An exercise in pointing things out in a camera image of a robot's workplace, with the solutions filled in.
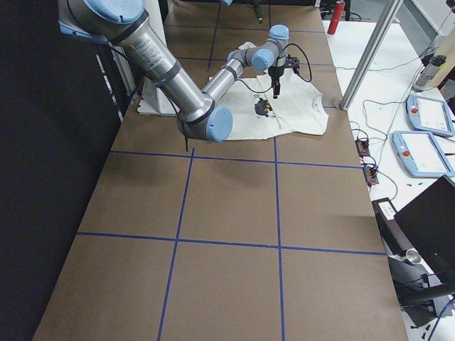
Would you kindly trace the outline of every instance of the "metal pole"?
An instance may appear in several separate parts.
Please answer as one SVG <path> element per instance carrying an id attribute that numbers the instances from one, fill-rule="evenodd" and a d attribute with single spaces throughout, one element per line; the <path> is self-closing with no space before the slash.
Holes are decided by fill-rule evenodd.
<path id="1" fill-rule="evenodd" d="M 385 34 L 387 33 L 387 30 L 390 27 L 390 24 L 392 23 L 402 3 L 403 0 L 389 0 L 385 6 L 384 11 L 376 24 L 375 30 L 368 41 L 367 47 L 365 48 L 365 51 L 363 51 L 362 58 L 355 69 L 354 76 L 352 80 L 350 80 L 348 89 L 341 100 L 341 110 L 348 110 L 363 78 L 368 71 L 368 68 L 370 67 L 371 62 L 373 61 L 373 58 L 376 55 L 376 52 L 378 51 L 378 48 L 382 43 L 382 40 L 385 37 Z"/>

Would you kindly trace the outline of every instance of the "black monitor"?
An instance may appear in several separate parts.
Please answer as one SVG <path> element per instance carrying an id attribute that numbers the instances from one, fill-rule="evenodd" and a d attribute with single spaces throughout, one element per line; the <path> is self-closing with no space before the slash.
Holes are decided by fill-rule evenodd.
<path id="1" fill-rule="evenodd" d="M 395 220 L 444 283 L 455 279 L 455 184 L 440 177 L 403 207 Z"/>

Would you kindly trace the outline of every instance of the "grid line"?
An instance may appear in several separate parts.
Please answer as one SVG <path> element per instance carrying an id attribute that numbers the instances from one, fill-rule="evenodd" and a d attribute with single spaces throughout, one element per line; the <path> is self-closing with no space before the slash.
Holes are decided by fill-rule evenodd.
<path id="1" fill-rule="evenodd" d="M 166 154 L 166 153 L 147 153 L 147 152 L 136 152 L 136 151 L 110 151 L 111 153 L 121 153 L 121 154 L 132 154 L 139 156 L 163 156 L 163 157 L 172 157 L 172 158 L 193 158 L 198 160 L 216 160 L 216 161 L 237 161 L 237 162 L 252 162 L 252 163 L 268 163 L 268 164 L 279 164 L 279 165 L 292 165 L 292 166 L 309 166 L 309 167 L 329 167 L 329 168 L 348 168 L 348 169 L 362 169 L 361 166 L 347 166 L 347 165 L 330 165 L 327 163 L 308 163 L 308 162 L 298 162 L 298 161 L 272 161 L 272 160 L 257 160 L 249 158 L 217 158 L 214 156 L 189 156 L 189 155 L 179 155 L 179 154 Z"/>
<path id="2" fill-rule="evenodd" d="M 278 156 L 277 139 L 273 138 L 274 166 L 275 166 L 275 196 L 277 204 L 277 239 L 278 239 L 278 269 L 279 269 L 279 306 L 281 311 L 282 341 L 286 341 L 286 326 L 284 324 L 284 289 L 283 289 L 283 261 L 282 261 L 282 228 L 279 212 L 279 179 L 278 179 Z"/>
<path id="3" fill-rule="evenodd" d="M 186 195 L 188 193 L 188 186 L 190 184 L 190 178 L 191 178 L 191 169 L 193 167 L 193 157 L 194 157 L 194 148 L 191 151 L 191 159 L 190 159 L 190 164 L 188 166 L 188 175 L 186 176 L 186 184 L 185 184 L 185 190 L 183 192 L 182 206 L 180 209 L 180 216 L 178 218 L 177 233 L 176 233 L 176 238 L 175 238 L 175 241 L 173 244 L 171 267 L 169 269 L 168 282 L 166 284 L 166 293 L 164 295 L 163 309 L 161 311 L 161 319 L 159 322 L 158 336 L 156 337 L 157 341 L 161 341 L 161 334 L 163 332 L 164 318 L 166 317 L 166 307 L 167 307 L 167 303 L 168 303 L 169 291 L 171 290 L 173 266 L 176 261 L 178 238 L 180 237 L 180 229 L 181 229 L 182 220 L 183 220 L 183 213 L 185 211 Z"/>
<path id="4" fill-rule="evenodd" d="M 147 239 L 147 240 L 156 240 L 156 241 L 165 241 L 165 242 L 174 242 L 175 238 L 170 237 L 154 237 L 154 236 L 143 236 L 143 235 L 133 235 L 133 234 L 113 234 L 113 233 L 104 233 L 104 232 L 77 232 L 78 236 L 88 236 L 88 237 L 108 237 L 108 238 L 125 238 L 125 239 Z M 178 239 L 179 243 L 191 243 L 191 244 L 209 244 L 209 245 L 225 245 L 233 247 L 254 247 L 254 248 L 263 248 L 263 249 L 278 249 L 278 245 L 271 244 L 255 244 L 255 243 L 242 243 L 242 242 L 224 242 L 218 240 L 204 240 L 204 239 Z M 335 254 L 359 254 L 359 255 L 369 255 L 369 256 L 387 256 L 385 252 L 378 251 L 363 251 L 363 250 L 346 250 L 346 249 L 325 249 L 325 248 L 316 248 L 316 247 L 296 247 L 290 245 L 282 245 L 282 249 L 294 250 L 294 251 L 309 251 L 309 252 L 329 252 Z"/>
<path id="5" fill-rule="evenodd" d="M 197 57 L 177 57 L 177 59 L 184 59 L 184 60 L 204 60 L 204 61 L 209 61 L 209 58 L 197 58 Z M 221 59 L 221 58 L 212 58 L 212 61 L 214 62 L 226 62 L 226 59 Z M 326 64 L 326 63 L 311 63 L 311 66 L 333 66 L 336 67 L 334 64 Z"/>
<path id="6" fill-rule="evenodd" d="M 193 25 L 173 25 L 173 24 L 166 24 L 163 25 L 164 27 L 177 27 L 177 28 L 216 28 L 217 26 L 193 26 Z M 218 28 L 221 28 L 223 30 L 239 30 L 239 31 L 264 31 L 268 32 L 269 29 L 271 28 L 271 23 L 269 20 L 269 28 L 241 28 L 241 27 L 224 27 L 224 26 L 218 26 Z M 312 31 L 312 30 L 291 30 L 289 29 L 289 32 L 299 32 L 299 33 L 326 33 L 324 31 Z"/>
<path id="7" fill-rule="evenodd" d="M 220 14 L 221 14 L 221 3 L 218 4 L 218 13 L 216 15 L 215 30 L 213 30 L 212 47 L 210 48 L 210 56 L 208 58 L 208 65 L 207 65 L 208 69 L 210 69 L 210 66 L 212 65 L 213 49 L 215 48 L 215 39 L 216 39 L 217 30 L 218 30 L 218 22 L 220 21 Z"/>

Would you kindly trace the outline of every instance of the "wall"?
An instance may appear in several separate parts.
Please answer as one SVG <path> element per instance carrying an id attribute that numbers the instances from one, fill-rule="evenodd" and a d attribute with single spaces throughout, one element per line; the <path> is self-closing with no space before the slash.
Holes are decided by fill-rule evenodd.
<path id="1" fill-rule="evenodd" d="M 57 1 L 1 2 L 0 340 L 31 340 L 119 128 Z"/>
<path id="2" fill-rule="evenodd" d="M 450 12 L 450 8 L 446 5 L 445 0 L 412 0 L 412 2 L 414 2 L 415 6 L 422 12 L 436 31 Z M 447 36 L 454 27 L 454 22 L 455 14 L 451 13 L 439 30 L 440 34 Z"/>

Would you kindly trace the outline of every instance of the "white table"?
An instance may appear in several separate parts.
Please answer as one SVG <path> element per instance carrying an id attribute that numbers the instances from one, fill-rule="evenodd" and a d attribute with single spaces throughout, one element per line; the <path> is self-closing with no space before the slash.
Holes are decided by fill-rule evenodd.
<path id="1" fill-rule="evenodd" d="M 323 22 L 326 30 L 329 23 L 329 21 Z M 337 67 L 337 76 L 343 94 L 354 73 L 354 70 L 344 69 L 351 69 L 357 66 L 374 27 L 375 23 L 340 22 L 336 34 L 327 35 L 333 63 Z M 412 62 L 409 64 L 395 68 L 394 70 L 373 71 L 392 68 L 411 60 Z M 384 136 L 381 133 L 366 126 L 363 115 L 363 101 L 366 99 L 382 103 L 405 101 L 410 93 L 412 79 L 416 75 L 416 71 L 421 67 L 422 63 L 400 25 L 397 23 L 392 24 L 370 66 L 370 70 L 372 71 L 369 71 L 365 76 L 348 110 L 349 119 L 357 122 L 360 125 L 360 129 L 364 130 L 370 138 L 378 137 L 383 139 Z M 442 99 L 438 89 L 432 89 L 421 94 L 425 97 Z M 407 121 L 404 104 L 378 105 L 366 102 L 365 108 L 369 125 L 376 129 L 385 132 L 389 131 L 390 133 L 397 130 L 411 130 Z M 440 142 L 445 153 L 455 153 L 455 144 L 451 144 L 441 138 L 438 138 L 438 142 Z M 379 170 L 391 177 L 398 186 L 397 196 L 393 200 L 393 204 L 398 210 L 403 208 L 436 180 L 409 177 L 392 150 L 390 135 L 385 143 L 372 140 L 370 142 L 370 152 L 379 163 Z M 448 156 L 448 159 L 452 166 L 455 166 L 455 156 Z M 393 197 L 395 186 L 386 177 L 382 175 L 378 177 L 380 184 L 372 187 L 370 191 L 371 200 L 382 197 Z M 403 318 L 407 325 L 409 341 L 420 341 L 423 332 L 425 332 L 424 328 L 410 329 L 413 323 L 409 316 L 403 313 Z M 454 336 L 455 317 L 443 318 L 439 323 L 437 332 L 433 336 L 433 341 L 449 341 L 453 340 Z"/>

